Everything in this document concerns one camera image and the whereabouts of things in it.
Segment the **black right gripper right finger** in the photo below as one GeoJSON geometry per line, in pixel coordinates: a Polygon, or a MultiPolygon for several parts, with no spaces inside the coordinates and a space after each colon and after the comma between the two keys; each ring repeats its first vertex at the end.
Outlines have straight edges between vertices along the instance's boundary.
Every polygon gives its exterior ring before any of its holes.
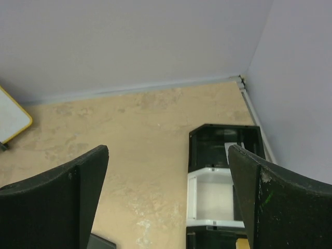
{"type": "Polygon", "coordinates": [[[250,248],[331,248],[331,185],[238,146],[229,166],[250,248]]]}

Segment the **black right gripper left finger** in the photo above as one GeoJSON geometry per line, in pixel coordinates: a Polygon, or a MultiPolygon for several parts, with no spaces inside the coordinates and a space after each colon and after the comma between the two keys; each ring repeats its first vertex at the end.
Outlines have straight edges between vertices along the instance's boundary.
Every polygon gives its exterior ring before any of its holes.
{"type": "Polygon", "coordinates": [[[1,248],[87,248],[107,166],[99,145],[1,187],[1,248]]]}

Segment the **black and white tray organizer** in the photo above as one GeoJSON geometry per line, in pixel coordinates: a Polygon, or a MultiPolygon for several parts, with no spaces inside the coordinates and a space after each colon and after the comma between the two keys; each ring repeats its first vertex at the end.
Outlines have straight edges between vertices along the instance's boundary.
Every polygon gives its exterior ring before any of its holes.
{"type": "Polygon", "coordinates": [[[203,124],[189,133],[186,248],[236,248],[248,241],[229,169],[232,145],[265,157],[258,126],[203,124]]]}

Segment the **black leather card holder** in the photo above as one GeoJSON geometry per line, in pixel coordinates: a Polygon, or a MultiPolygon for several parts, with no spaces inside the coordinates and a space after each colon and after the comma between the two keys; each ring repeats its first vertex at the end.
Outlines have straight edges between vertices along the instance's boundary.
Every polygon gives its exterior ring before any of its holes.
{"type": "Polygon", "coordinates": [[[90,234],[87,249],[116,249],[117,245],[95,234],[90,234]]]}

